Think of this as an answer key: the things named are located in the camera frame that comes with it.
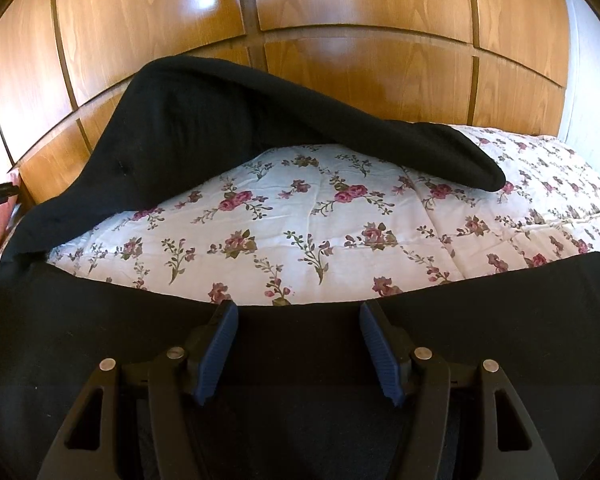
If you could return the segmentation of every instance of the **wooden wall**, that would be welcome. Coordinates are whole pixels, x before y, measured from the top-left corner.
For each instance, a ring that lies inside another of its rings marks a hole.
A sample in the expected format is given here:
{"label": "wooden wall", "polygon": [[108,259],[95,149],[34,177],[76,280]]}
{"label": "wooden wall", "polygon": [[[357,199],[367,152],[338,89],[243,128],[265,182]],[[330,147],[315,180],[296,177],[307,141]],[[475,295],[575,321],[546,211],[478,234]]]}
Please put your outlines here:
{"label": "wooden wall", "polygon": [[0,171],[15,162],[37,202],[59,194],[133,74],[181,52],[382,118],[556,135],[568,29],[564,0],[14,0],[0,18]]}

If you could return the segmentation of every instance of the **round metal joint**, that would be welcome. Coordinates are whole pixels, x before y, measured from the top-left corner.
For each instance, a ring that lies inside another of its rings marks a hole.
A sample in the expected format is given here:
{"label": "round metal joint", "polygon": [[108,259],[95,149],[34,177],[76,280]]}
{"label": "round metal joint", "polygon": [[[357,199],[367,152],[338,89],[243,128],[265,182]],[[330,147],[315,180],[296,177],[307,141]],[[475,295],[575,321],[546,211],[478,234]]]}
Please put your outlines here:
{"label": "round metal joint", "polygon": [[491,372],[492,374],[500,369],[500,365],[498,364],[498,362],[494,361],[493,359],[485,359],[482,362],[482,367],[488,372]]}
{"label": "round metal joint", "polygon": [[103,372],[108,372],[110,370],[113,370],[113,368],[116,367],[116,360],[112,359],[111,357],[107,357],[106,359],[103,359],[102,361],[100,361],[100,370],[102,370]]}
{"label": "round metal joint", "polygon": [[421,361],[426,361],[427,359],[431,359],[433,357],[433,352],[429,350],[426,346],[417,347],[413,351],[413,354]]}
{"label": "round metal joint", "polygon": [[169,359],[180,359],[184,355],[184,348],[182,346],[173,346],[167,350],[167,357]]}

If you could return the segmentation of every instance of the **floral bedsheet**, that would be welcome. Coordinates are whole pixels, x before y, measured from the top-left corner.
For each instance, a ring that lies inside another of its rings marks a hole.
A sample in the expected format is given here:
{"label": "floral bedsheet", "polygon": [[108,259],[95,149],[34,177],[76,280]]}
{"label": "floral bedsheet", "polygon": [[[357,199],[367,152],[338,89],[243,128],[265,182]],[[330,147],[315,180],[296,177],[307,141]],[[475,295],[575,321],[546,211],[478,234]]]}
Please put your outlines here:
{"label": "floral bedsheet", "polygon": [[499,192],[336,144],[281,148],[115,215],[48,262],[162,294],[282,306],[390,296],[600,251],[600,177],[579,155],[553,137],[455,127],[501,165]]}

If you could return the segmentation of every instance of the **blue gripper pad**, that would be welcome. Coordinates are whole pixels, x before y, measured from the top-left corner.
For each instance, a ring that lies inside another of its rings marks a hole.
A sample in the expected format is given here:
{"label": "blue gripper pad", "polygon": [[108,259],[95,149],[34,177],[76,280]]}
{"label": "blue gripper pad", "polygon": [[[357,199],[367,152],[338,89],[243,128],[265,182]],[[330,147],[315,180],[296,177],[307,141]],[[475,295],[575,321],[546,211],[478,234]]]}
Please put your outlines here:
{"label": "blue gripper pad", "polygon": [[394,402],[394,406],[401,406],[406,396],[402,389],[400,364],[391,349],[389,335],[381,328],[366,302],[360,306],[360,330],[376,368],[382,392]]}
{"label": "blue gripper pad", "polygon": [[218,380],[238,330],[238,307],[231,302],[218,322],[215,333],[198,365],[198,383],[193,391],[196,402],[203,406],[218,386]]}

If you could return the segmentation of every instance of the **black fabric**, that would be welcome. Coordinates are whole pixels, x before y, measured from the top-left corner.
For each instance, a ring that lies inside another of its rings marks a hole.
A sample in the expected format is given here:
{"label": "black fabric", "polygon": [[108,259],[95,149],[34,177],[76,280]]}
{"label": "black fabric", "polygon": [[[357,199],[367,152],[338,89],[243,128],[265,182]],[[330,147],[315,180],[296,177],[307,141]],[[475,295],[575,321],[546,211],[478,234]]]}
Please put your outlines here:
{"label": "black fabric", "polygon": [[[24,217],[0,263],[0,460],[17,478],[35,478],[103,357],[151,359],[214,308],[76,278],[46,264],[44,252],[264,149],[310,142],[340,142],[467,186],[504,184],[497,165],[451,128],[381,121],[228,62],[152,62],[126,90],[80,177]],[[410,292],[382,306],[418,344],[451,361],[497,359],[561,478],[576,479],[599,454],[600,254]],[[218,393],[189,410],[214,478],[384,477],[410,411],[382,396],[357,309],[240,308]],[[150,457],[141,462],[151,467]]]}

